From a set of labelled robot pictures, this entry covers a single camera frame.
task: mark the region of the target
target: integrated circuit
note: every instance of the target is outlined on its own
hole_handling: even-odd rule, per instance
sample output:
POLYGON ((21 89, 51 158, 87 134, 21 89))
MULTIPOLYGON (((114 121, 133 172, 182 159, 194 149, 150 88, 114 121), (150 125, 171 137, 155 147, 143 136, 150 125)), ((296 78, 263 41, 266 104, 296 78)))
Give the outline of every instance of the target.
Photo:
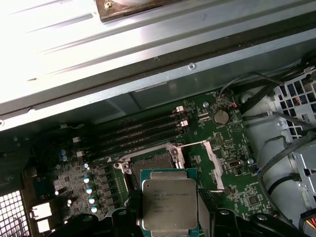
POLYGON ((250 197, 248 197, 248 201, 249 201, 249 204, 251 206, 256 205, 256 204, 259 203, 259 199, 258 199, 257 196, 250 196, 250 197))
POLYGON ((185 170, 151 172, 142 192, 144 230, 153 237, 195 234, 190 230, 198 226, 197 183, 185 170))
POLYGON ((132 164, 132 173, 138 188, 141 187, 140 173, 142 169, 172 169, 174 168, 172 157, 169 152, 154 156, 149 159, 136 161, 132 164))

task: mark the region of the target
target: gray cable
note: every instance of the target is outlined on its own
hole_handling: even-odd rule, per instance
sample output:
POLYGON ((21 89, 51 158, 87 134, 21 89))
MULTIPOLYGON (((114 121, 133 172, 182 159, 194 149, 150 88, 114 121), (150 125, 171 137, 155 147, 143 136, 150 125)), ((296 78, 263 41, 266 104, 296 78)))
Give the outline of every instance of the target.
POLYGON ((286 223, 288 223, 291 226, 294 226, 294 225, 281 212, 281 210, 278 208, 278 206, 273 202, 271 196, 268 194, 268 191, 267 191, 266 186, 265 186, 264 181, 263 181, 263 176, 268 172, 269 169, 271 169, 276 163, 278 163, 280 160, 282 160, 285 156, 292 153, 296 149, 302 147, 303 145, 309 143, 313 139, 315 139, 315 132, 309 131, 305 136, 297 139, 291 145, 289 145, 287 148, 285 148, 283 151, 276 154, 271 160, 268 161, 268 163, 263 167, 262 171, 258 174, 259 186, 260 186, 260 189, 262 190, 264 196, 269 201, 271 207, 278 212, 279 217, 281 217, 281 219, 283 219, 286 223))
POLYGON ((274 142, 274 141, 277 141, 277 140, 280 140, 280 139, 283 139, 283 143, 285 145, 285 147, 287 147, 288 145, 288 142, 286 141, 286 137, 281 135, 281 136, 277 136, 277 137, 273 137, 273 138, 270 138, 268 139, 267 141, 265 141, 259 148, 259 151, 258 151, 258 155, 257 155, 257 158, 256 158, 256 162, 257 162, 257 167, 259 168, 259 159, 260 159, 260 155, 261 155, 261 152, 263 151, 263 149, 265 148, 266 145, 268 145, 270 142, 274 142))
POLYGON ((221 89, 221 91, 219 92, 219 96, 218 96, 218 97, 222 97, 224 90, 226 90, 229 86, 231 86, 232 84, 236 83, 237 81, 239 81, 239 80, 241 80, 241 79, 244 79, 245 77, 251 76, 251 75, 260 76, 260 77, 262 77, 262 78, 264 78, 264 79, 266 79, 266 80, 272 81, 272 82, 274 82, 274 83, 276 83, 276 84, 284 85, 283 82, 281 82, 281 81, 279 81, 279 80, 276 80, 276 79, 273 79, 273 78, 271 78, 271 77, 265 76, 265 75, 263 75, 263 74, 261 74, 261 73, 250 72, 250 73, 246 73, 246 74, 244 74, 244 75, 242 75, 242 76, 240 76, 240 77, 238 77, 238 78, 235 78, 235 79, 231 80, 229 83, 227 83, 227 84, 221 89))

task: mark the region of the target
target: motherboard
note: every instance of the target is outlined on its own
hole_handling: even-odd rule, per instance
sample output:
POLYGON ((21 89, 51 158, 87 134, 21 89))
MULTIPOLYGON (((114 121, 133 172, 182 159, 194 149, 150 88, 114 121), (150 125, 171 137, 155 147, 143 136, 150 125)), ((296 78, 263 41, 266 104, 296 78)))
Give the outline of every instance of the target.
POLYGON ((216 92, 73 127, 58 139, 39 139, 35 154, 37 198, 62 197, 63 220, 80 213, 102 219, 124 207, 128 192, 141 189, 146 169, 195 168, 197 188, 218 207, 244 219, 270 211, 241 114, 216 92))

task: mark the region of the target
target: sata port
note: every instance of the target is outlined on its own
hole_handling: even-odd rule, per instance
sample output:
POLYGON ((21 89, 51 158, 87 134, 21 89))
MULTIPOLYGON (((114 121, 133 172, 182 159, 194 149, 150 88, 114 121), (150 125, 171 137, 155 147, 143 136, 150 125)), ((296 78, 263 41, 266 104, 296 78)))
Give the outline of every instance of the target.
POLYGON ((240 161, 238 161, 238 160, 235 160, 235 161, 229 163, 229 166, 231 168, 239 166, 239 165, 240 165, 240 161))

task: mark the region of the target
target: yellow wire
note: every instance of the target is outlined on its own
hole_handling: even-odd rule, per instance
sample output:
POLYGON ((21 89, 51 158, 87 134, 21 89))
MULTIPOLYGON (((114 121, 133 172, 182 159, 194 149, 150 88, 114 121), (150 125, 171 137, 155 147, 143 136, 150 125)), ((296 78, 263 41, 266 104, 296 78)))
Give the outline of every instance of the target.
POLYGON ((311 227, 313 227, 316 230, 316 227, 309 220, 307 220, 306 223, 309 224, 311 227))

